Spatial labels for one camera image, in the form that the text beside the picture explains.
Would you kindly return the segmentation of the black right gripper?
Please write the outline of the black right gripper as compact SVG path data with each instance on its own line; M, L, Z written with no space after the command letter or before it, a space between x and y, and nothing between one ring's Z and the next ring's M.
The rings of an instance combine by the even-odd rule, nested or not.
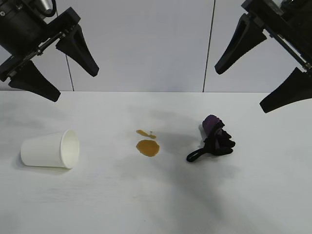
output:
M273 0L246 0L243 14L225 52L214 66L221 75L238 59L267 39L263 28L302 67L266 96L260 106L265 113L312 98L312 2L298 1L299 7L280 7ZM263 23L257 24L256 18Z

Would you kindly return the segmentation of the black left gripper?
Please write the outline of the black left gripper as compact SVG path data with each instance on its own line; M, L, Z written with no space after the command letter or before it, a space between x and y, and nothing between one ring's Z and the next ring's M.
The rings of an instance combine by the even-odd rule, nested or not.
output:
M6 81L11 73L18 70L10 78L8 85L11 88L56 102L60 91L29 61L32 57L42 54L48 46L60 39L56 48L72 58L88 74L97 76L99 67L87 47L78 24L80 17L73 8L68 8L50 23L44 21L45 17L56 13L56 2L52 1L52 5L52 11L48 14L40 9L36 0L0 2L0 45L11 55L0 65L0 80Z

